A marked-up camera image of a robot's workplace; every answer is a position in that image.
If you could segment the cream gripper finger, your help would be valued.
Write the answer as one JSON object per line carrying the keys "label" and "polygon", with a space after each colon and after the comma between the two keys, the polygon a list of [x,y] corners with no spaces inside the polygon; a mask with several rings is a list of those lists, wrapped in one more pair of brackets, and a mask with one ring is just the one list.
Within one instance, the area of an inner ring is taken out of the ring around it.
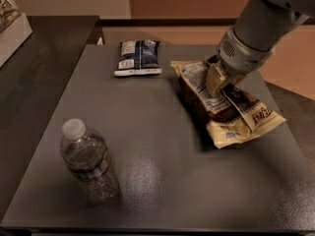
{"label": "cream gripper finger", "polygon": [[236,86],[239,84],[241,81],[243,81],[246,78],[245,75],[234,75],[234,76],[229,76],[226,77],[224,83],[220,87],[220,89],[225,89],[228,86]]}
{"label": "cream gripper finger", "polygon": [[221,64],[212,63],[208,69],[206,87],[211,97],[216,97],[226,80],[226,72]]}

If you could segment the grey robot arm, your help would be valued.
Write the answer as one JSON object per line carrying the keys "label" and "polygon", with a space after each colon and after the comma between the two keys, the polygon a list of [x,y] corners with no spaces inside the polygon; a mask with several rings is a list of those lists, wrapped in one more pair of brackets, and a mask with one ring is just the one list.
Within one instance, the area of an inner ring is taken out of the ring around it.
{"label": "grey robot arm", "polygon": [[315,0],[249,0],[209,60],[210,96],[259,69],[284,35],[314,17]]}

